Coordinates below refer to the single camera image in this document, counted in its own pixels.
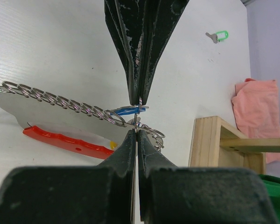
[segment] table surface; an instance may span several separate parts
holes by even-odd
[[[227,30],[214,44],[205,33]],[[187,166],[195,118],[235,124],[234,84],[250,77],[246,8],[240,0],[190,0],[157,66],[141,121],[165,133],[162,153]],[[0,0],[0,83],[23,83],[113,109],[129,105],[126,77],[103,1]],[[23,135],[0,109],[0,184],[19,166],[97,165],[99,159]]]

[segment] green object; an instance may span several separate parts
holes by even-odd
[[[227,31],[216,32],[216,35],[218,36],[218,41],[226,40],[229,36]]]
[[[280,178],[269,175],[259,175],[264,182],[267,192],[280,221]]]

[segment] green fabric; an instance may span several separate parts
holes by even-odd
[[[271,198],[274,209],[280,221],[280,178],[269,175],[259,175],[265,183],[267,192]]]

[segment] green key ring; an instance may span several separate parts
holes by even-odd
[[[226,40],[229,36],[229,34],[226,30],[217,32],[216,35],[218,36],[218,39],[217,39],[218,41]]]

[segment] yellow object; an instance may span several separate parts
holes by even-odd
[[[117,147],[117,143],[114,141],[110,141],[110,148],[114,150]]]

